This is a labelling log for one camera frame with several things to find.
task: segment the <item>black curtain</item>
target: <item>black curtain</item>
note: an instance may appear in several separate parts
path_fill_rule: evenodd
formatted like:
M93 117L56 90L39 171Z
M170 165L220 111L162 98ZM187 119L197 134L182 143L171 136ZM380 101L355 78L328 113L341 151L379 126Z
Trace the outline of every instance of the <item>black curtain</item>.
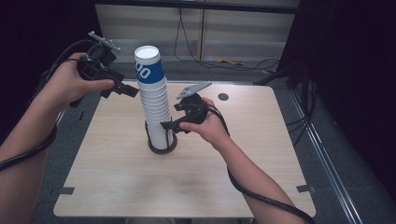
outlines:
M74 42L101 35L94 4L65 1L1 3L0 141L20 119L40 75Z

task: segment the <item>wooden table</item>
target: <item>wooden table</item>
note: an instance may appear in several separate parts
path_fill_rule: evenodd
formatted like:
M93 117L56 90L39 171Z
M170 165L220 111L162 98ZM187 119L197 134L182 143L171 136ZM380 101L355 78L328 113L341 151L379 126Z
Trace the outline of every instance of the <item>wooden table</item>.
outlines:
M128 84L137 87L135 82ZM168 83L172 117L176 96L191 83ZM221 101L220 93L229 95ZM270 175L296 206L316 213L274 92L269 87L213 84L199 92L212 99L233 140ZM199 134L178 133L166 155L148 146L139 96L102 98L59 196L58 217L252 217L227 176L220 154Z

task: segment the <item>stack of cups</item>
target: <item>stack of cups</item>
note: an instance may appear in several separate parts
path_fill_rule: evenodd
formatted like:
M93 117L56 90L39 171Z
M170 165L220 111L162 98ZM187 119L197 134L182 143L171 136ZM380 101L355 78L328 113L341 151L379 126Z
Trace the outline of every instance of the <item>stack of cups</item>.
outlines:
M164 130L160 123L171 120L160 52L155 47L143 46L134 51L134 59L140 99L146 114L148 145L155 153L168 153L175 148L177 140L173 132Z

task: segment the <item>floor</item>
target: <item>floor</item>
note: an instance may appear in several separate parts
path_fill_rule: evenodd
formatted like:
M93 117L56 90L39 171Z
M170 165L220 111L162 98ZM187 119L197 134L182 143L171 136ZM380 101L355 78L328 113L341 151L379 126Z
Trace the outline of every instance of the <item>floor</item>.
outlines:
M260 64L260 67L270 66L272 63L264 62ZM246 67L254 67L257 62L244 62L244 64ZM135 78L133 63L113 63L112 68L124 74L126 78ZM163 63L163 69L168 81L211 80L251 85L252 81L268 76L261 70L251 69L242 72L224 68L207 68L192 61ZM288 124L299 120L301 115L292 91L286 87L287 80L287 78L275 79L268 86L274 89L283 118ZM88 94L79 108L70 108L64 114L57 140L49 150L45 178L31 223L118 224L125 222L123 218L56 217L52 212L58 198L59 188L63 186L67 178L99 100L99 94ZM260 97L254 100L260 103ZM346 190L346 196L350 199L346 199L345 203L345 199L337 195L334 183L327 173L328 169L323 165L320 151L314 147L308 133L304 132L295 146L295 151L306 182L312 189L312 198L317 208L317 214L314 216L316 223L396 223L395 203L377 181L370 167L348 143L342 131L337 128L336 122L321 101L320 95L316 100L311 121L321 140L319 147L324 148L324 152L338 174L337 178L339 177L341 186L344 186ZM288 125L290 131L296 129L290 133L293 143L302 133L303 126L298 128L300 124L301 122L296 122ZM352 205L356 212L348 213L342 204ZM177 223L188 223L188 220L177 220Z

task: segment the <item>forearm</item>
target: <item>forearm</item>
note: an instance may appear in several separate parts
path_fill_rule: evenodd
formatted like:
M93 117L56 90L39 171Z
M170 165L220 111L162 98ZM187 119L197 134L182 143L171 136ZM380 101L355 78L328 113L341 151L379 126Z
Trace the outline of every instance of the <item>forearm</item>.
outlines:
M217 149L235 180L245 189L262 196L293 205L285 191L258 167L231 139L219 141ZM303 223L298 217L270 204L259 202L244 195L250 210L260 224L264 223Z
M41 145L52 131L59 109L34 100L0 147L4 161ZM0 223L28 223L35 209L47 151L0 171Z

